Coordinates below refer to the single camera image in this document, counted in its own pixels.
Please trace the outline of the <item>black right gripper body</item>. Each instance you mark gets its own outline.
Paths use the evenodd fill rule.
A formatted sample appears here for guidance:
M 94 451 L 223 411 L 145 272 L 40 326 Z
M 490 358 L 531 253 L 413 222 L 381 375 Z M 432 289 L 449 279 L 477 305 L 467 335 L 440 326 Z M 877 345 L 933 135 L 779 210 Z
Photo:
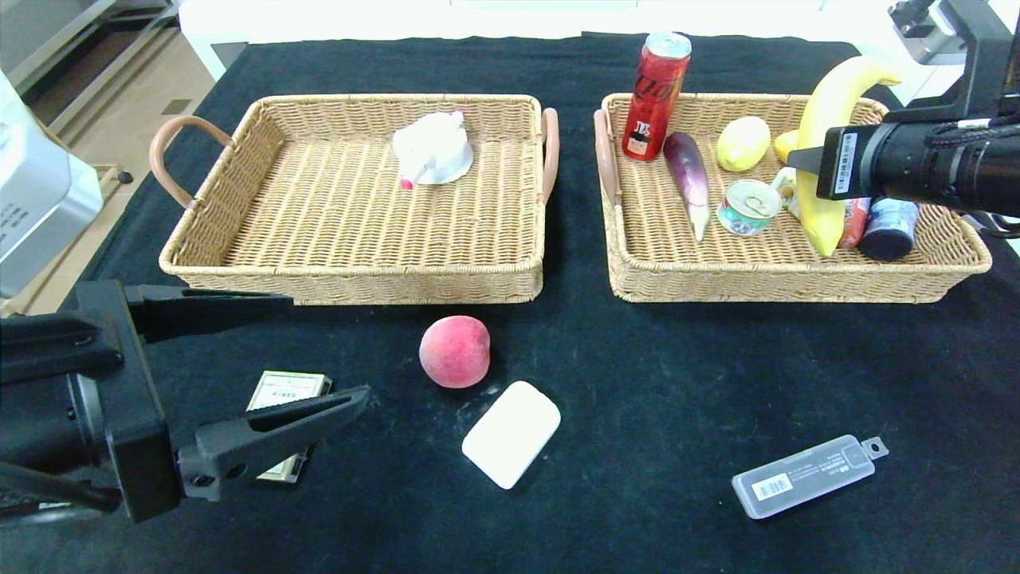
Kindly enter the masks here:
M 883 123 L 845 126 L 826 133 L 818 171 L 820 199 L 933 201 L 932 175 L 939 153 L 924 137 L 932 126 Z

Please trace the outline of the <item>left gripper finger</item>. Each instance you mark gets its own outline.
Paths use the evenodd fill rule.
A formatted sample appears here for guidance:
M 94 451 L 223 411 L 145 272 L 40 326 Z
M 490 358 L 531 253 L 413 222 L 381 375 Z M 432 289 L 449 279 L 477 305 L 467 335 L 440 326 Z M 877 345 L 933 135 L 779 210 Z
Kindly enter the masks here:
M 371 388 L 357 386 L 201 425 L 194 432 L 194 443 L 176 451 L 183 494 L 222 501 L 286 458 L 356 420 L 369 400 Z
M 145 343 L 225 331 L 277 315 L 294 299 L 277 293 L 192 286 L 124 286 L 128 309 Z

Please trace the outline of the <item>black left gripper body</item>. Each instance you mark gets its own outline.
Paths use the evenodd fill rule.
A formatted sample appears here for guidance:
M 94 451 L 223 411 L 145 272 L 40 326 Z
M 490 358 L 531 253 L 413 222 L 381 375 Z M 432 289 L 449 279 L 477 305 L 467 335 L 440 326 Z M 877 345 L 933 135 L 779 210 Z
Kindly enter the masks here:
M 182 497 L 167 418 L 128 288 L 87 282 L 73 310 L 2 320 L 2 522 L 115 513 L 140 523 Z

